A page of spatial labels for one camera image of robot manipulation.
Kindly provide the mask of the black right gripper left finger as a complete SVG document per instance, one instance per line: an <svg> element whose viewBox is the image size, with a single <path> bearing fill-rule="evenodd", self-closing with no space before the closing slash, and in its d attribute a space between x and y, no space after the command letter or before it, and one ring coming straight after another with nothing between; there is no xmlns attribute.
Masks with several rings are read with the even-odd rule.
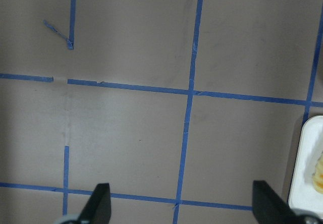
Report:
<svg viewBox="0 0 323 224"><path fill-rule="evenodd" d="M108 224L112 205L109 183L97 184L89 200L77 218L77 223Z"/></svg>

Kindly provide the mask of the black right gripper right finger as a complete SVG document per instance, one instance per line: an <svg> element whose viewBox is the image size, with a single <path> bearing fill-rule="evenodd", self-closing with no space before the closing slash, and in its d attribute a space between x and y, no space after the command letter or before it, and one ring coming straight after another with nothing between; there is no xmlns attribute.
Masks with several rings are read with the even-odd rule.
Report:
<svg viewBox="0 0 323 224"><path fill-rule="evenodd" d="M299 218L266 181L253 181L252 213L260 224L299 223Z"/></svg>

